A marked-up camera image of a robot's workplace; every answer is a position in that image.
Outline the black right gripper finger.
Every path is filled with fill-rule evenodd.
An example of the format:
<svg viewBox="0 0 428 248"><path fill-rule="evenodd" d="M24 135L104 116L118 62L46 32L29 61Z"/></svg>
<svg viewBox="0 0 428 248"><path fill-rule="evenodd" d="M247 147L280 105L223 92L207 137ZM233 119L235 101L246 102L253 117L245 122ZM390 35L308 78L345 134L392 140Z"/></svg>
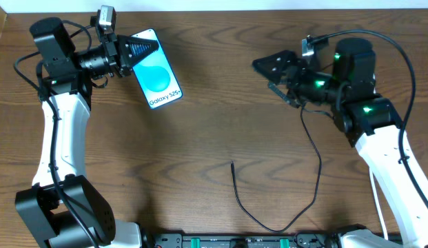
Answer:
<svg viewBox="0 0 428 248"><path fill-rule="evenodd" d="M289 50L256 59L252 62L252 67L276 85L291 83L299 73L298 57Z"/></svg>
<svg viewBox="0 0 428 248"><path fill-rule="evenodd" d="M287 93L283 93L280 89L278 89L277 85L273 82L269 82L267 86L273 93L275 93L284 102L286 102L286 104L295 108L300 107L300 101L296 98L296 96L292 92L288 91Z"/></svg>

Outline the blue Galaxy smartphone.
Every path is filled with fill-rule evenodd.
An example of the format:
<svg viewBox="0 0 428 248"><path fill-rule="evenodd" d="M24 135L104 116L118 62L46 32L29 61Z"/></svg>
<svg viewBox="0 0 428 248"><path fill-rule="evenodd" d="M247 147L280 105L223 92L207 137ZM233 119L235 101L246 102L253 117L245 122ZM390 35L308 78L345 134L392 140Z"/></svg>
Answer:
<svg viewBox="0 0 428 248"><path fill-rule="evenodd" d="M172 67L163 51L159 38L153 29L144 30L133 37L158 42L159 48L151 55L138 62L134 74L151 109L176 101L183 96Z"/></svg>

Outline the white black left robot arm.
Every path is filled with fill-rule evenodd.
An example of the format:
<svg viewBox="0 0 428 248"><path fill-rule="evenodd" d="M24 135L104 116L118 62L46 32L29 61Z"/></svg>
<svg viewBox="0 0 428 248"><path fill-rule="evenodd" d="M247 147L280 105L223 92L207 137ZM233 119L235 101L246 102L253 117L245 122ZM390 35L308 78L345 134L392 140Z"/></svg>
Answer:
<svg viewBox="0 0 428 248"><path fill-rule="evenodd" d="M129 76L156 52L156 39L114 33L115 20L91 18L100 44L77 51L66 21L49 17L30 26L41 60L37 91L45 117L41 160L32 186L15 207L40 247L155 247L139 224L117 220L85 170L85 132L98 79Z"/></svg>

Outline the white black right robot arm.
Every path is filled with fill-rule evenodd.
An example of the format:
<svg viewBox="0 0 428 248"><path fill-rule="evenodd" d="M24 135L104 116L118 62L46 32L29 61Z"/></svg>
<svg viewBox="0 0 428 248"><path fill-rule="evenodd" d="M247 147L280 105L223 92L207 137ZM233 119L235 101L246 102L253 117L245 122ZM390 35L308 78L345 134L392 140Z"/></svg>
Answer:
<svg viewBox="0 0 428 248"><path fill-rule="evenodd" d="M428 247L428 179L411 150L404 120L376 91L373 45L356 37L340 40L332 72L326 74L316 55L327 39L306 38L302 43L302 56L283 50L254 60L252 66L292 107L330 106L335 126L376 177L403 247Z"/></svg>

